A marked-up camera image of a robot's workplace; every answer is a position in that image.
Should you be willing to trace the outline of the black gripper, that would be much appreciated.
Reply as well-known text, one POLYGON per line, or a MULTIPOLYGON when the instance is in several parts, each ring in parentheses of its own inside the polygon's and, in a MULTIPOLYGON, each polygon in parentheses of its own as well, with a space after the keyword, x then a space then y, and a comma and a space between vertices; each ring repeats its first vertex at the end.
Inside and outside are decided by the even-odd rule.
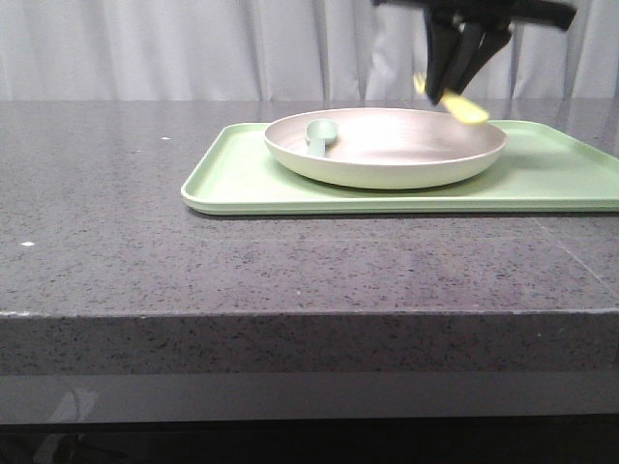
POLYGON ((576 15, 575 6, 559 1, 403 0, 371 4, 424 11, 428 45, 426 93, 432 104, 438 104, 446 90, 458 94, 465 90, 489 59, 510 41, 512 22, 567 31, 576 15))

